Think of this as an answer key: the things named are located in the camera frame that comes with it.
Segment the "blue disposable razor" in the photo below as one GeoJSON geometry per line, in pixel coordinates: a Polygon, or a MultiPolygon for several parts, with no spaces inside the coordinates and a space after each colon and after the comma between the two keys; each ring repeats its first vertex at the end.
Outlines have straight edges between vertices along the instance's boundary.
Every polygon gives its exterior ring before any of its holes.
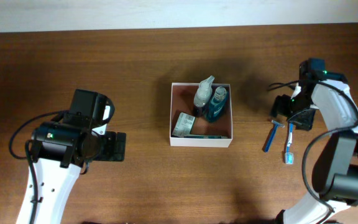
{"type": "Polygon", "coordinates": [[[277,129],[278,128],[284,128],[285,125],[278,122],[278,121],[275,121],[275,120],[272,120],[272,124],[273,124],[273,128],[272,128],[272,131],[271,133],[269,134],[268,138],[267,138],[267,141],[266,141],[266,144],[265,144],[265,147],[264,147],[264,152],[268,152],[272,143],[273,143],[273,140],[275,138],[275,135],[276,135],[276,132],[277,132],[277,129]]]}

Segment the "blue white toothbrush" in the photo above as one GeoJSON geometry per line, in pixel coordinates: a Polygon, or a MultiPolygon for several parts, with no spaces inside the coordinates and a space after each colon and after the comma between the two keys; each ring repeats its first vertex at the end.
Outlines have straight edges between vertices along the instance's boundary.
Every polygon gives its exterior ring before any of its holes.
{"type": "Polygon", "coordinates": [[[285,164],[290,164],[290,165],[292,165],[293,161],[294,161],[294,155],[292,152],[290,152],[292,140],[293,140],[293,124],[289,123],[288,124],[288,138],[287,138],[287,144],[286,144],[286,148],[285,148],[284,160],[285,160],[285,164]]]}

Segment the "teal Listerine mouthwash bottle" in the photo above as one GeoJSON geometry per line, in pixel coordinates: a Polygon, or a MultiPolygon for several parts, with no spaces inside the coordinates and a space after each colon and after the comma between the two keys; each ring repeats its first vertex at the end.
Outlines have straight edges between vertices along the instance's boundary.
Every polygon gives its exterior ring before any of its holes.
{"type": "Polygon", "coordinates": [[[209,123],[217,121],[222,116],[226,101],[227,90],[223,86],[217,87],[213,97],[208,104],[208,109],[205,116],[209,123]]]}

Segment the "green white Dettol soap box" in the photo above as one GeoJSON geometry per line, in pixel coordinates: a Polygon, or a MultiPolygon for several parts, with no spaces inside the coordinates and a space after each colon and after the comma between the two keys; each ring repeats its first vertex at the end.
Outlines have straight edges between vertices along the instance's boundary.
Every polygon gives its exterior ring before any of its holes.
{"type": "Polygon", "coordinates": [[[172,131],[172,136],[183,138],[191,133],[195,123],[195,117],[186,113],[180,113],[177,123],[172,131]]]}

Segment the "teal Colgate toothpaste tube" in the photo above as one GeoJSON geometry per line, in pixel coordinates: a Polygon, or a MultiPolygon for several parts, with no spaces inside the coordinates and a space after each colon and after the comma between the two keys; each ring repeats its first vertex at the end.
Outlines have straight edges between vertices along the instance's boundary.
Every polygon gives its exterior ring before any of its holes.
{"type": "Polygon", "coordinates": [[[198,135],[198,134],[186,134],[184,138],[192,139],[228,139],[227,136],[216,136],[216,135],[198,135]]]}

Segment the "clear spray bottle dark liquid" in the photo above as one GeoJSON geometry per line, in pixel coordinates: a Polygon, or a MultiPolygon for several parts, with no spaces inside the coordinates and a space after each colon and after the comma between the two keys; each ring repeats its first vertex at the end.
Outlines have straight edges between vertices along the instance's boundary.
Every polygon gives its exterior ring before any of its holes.
{"type": "Polygon", "coordinates": [[[205,108],[212,95],[212,84],[214,79],[215,77],[211,75],[200,82],[193,100],[193,115],[195,117],[200,117],[204,114],[205,108]]]}

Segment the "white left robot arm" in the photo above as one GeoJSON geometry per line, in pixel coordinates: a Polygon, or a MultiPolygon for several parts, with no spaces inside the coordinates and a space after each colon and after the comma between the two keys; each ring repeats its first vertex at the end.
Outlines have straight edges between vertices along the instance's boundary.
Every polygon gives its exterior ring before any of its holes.
{"type": "Polygon", "coordinates": [[[50,112],[24,144],[29,177],[17,223],[60,223],[69,194],[90,163],[122,162],[126,134],[107,131],[110,98],[77,89],[68,110],[50,112]]]}

